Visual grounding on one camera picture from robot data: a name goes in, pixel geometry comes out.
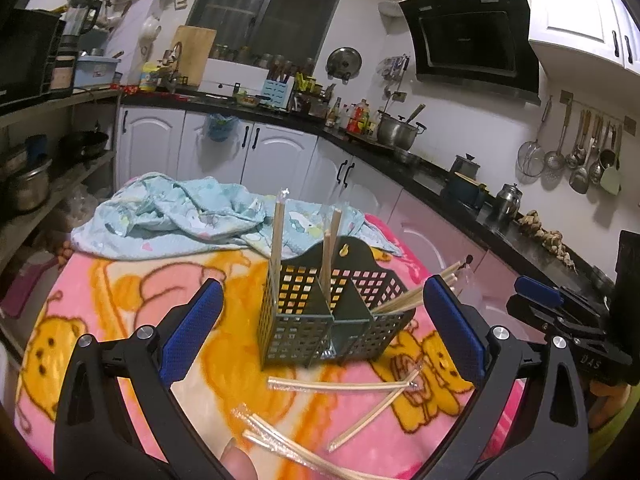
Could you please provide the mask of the person's left hand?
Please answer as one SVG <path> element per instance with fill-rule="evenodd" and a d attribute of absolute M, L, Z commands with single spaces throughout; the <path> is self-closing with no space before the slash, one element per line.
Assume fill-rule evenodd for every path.
<path fill-rule="evenodd" d="M 231 439 L 220 456 L 220 462 L 235 480 L 257 480 L 258 474 L 250 456 Z"/>

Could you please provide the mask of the person's right hand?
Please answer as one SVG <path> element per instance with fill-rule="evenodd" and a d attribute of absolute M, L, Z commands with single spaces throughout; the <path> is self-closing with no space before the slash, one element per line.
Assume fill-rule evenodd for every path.
<path fill-rule="evenodd" d="M 620 382 L 609 386 L 593 379 L 589 383 L 589 391 L 597 398 L 588 414 L 589 428 L 597 430 L 625 407 L 631 394 L 631 385 Z"/>

